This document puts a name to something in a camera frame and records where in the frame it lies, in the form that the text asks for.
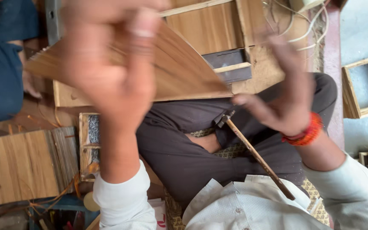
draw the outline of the orange bracelet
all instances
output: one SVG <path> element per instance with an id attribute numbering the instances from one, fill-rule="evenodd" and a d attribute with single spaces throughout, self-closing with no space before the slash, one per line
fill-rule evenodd
<path id="1" fill-rule="evenodd" d="M 318 136 L 323 128 L 322 118 L 315 112 L 310 113 L 310 124 L 309 126 L 298 135 L 294 137 L 288 137 L 282 134 L 282 142 L 287 141 L 289 144 L 294 146 L 304 146 L 312 143 Z"/>

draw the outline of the gray floor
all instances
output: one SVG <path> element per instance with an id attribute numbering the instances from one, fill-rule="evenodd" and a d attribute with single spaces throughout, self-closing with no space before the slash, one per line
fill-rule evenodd
<path id="1" fill-rule="evenodd" d="M 368 4 L 349 0 L 340 14 L 341 64 L 368 58 Z M 350 70 L 361 108 L 368 106 L 368 65 Z M 368 149 L 368 118 L 344 119 L 345 150 L 356 155 Z"/>

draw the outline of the hammer head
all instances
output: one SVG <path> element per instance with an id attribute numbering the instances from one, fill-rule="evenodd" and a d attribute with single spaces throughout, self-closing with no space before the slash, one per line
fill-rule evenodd
<path id="1" fill-rule="evenodd" d="M 231 117 L 234 115 L 235 110 L 227 110 L 224 112 L 224 114 L 222 114 L 222 118 L 221 120 L 217 123 L 217 126 L 222 128 L 224 126 L 225 123 L 227 123 L 227 121 L 229 119 L 231 119 Z"/>

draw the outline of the hand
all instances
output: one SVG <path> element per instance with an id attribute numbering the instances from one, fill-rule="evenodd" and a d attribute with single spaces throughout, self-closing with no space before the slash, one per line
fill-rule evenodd
<path id="1" fill-rule="evenodd" d="M 22 82 L 24 86 L 24 92 L 29 93 L 32 97 L 37 99 L 42 98 L 40 92 L 38 92 L 33 86 L 33 76 L 28 71 L 22 71 Z"/>
<path id="2" fill-rule="evenodd" d="M 303 71 L 296 49 L 283 38 L 271 35 L 269 46 L 285 72 L 279 98 L 265 103 L 257 95 L 239 94 L 233 103 L 243 105 L 260 123 L 286 136 L 296 136 L 310 122 L 314 79 Z"/>
<path id="3" fill-rule="evenodd" d="M 155 96 L 153 39 L 165 0 L 78 0 L 70 2 L 66 20 L 65 74 L 69 83 L 93 101 L 102 118 L 120 130 L 135 131 Z M 126 20 L 131 32 L 127 67 L 111 65 L 111 24 Z"/>

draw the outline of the knee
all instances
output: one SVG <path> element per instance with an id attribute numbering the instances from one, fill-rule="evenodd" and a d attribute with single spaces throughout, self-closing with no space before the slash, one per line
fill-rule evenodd
<path id="1" fill-rule="evenodd" d="M 337 85 L 335 80 L 325 73 L 314 73 L 316 81 L 316 93 L 321 93 L 323 97 L 327 97 L 330 102 L 334 102 L 337 98 Z"/>
<path id="2" fill-rule="evenodd" d="M 13 118 L 22 108 L 22 100 L 16 97 L 6 97 L 0 100 L 0 121 Z"/>

